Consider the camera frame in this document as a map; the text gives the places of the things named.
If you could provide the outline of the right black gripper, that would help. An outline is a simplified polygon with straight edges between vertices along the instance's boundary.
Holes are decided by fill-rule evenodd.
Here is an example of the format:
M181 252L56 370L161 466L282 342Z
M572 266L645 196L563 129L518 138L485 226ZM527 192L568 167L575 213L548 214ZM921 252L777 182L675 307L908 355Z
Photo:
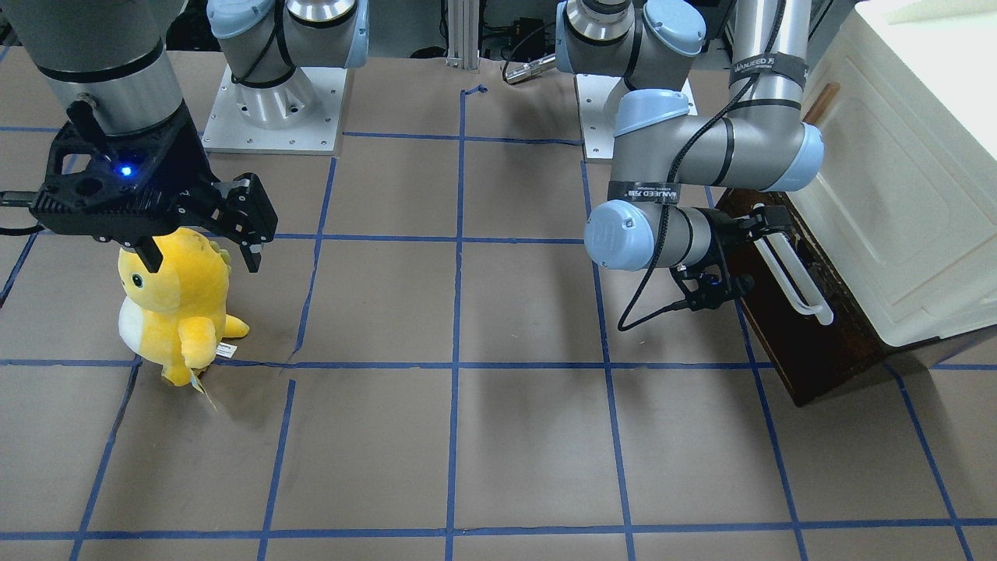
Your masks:
M239 246L250 273L259 271L277 211L258 175L218 181L185 102L128 135L105 132L90 101L72 101L67 115L30 203L40 224L60 235L131 242L150 273L164 262L156 237L204 225Z

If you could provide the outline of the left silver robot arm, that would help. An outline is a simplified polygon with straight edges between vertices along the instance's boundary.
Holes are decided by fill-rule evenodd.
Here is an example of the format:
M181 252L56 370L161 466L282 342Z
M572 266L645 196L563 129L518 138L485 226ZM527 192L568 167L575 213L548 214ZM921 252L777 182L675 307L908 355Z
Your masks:
M707 39L686 1L562 1L555 54L564 73L613 76L624 89L613 125L608 198L589 213L584 245L595 265L641 271L618 321L631 313L656 270L667 269L682 298L672 310L716 309L754 287L732 273L739 245L791 226L782 206L730 217L683 207L683 185L793 192L818 174L822 135L802 121L809 74L809 1L737 1L729 100L712 115L691 113L682 89Z

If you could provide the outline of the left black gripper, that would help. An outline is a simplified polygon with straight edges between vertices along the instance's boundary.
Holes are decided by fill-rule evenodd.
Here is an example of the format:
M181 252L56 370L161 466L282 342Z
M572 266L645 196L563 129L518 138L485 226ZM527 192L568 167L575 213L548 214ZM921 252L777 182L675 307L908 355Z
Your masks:
M715 266L718 270L715 274L718 276L720 266L725 265L729 270L727 254L738 245L754 242L768 235L790 233L793 227L790 210L783 205L758 205L748 216L738 219L733 219L716 209L705 209L705 218L711 234L711 242L705 256L705 267L708 269Z

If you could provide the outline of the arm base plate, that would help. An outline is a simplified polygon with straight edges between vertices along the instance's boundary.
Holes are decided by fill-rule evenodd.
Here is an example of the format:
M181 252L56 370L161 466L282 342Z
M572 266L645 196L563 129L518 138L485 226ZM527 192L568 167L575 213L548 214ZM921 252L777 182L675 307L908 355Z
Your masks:
M326 155L339 152L351 71L299 68L267 89L235 84L225 70L203 132L209 153Z
M579 74L576 93L587 162L611 161L615 138L626 132L666 118L697 114L689 82L680 91L631 91L623 78Z

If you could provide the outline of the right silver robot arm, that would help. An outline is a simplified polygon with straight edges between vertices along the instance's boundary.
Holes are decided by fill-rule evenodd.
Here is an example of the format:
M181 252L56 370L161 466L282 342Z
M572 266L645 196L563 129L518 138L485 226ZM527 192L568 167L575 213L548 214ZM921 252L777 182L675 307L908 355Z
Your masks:
M65 112L39 187L2 193L35 226L2 233L117 242L148 271L188 226L230 239L257 271L278 224L256 174L211 170L168 50L213 44L235 110L263 130L317 115L306 69L369 54L366 1L4 1L2 15Z

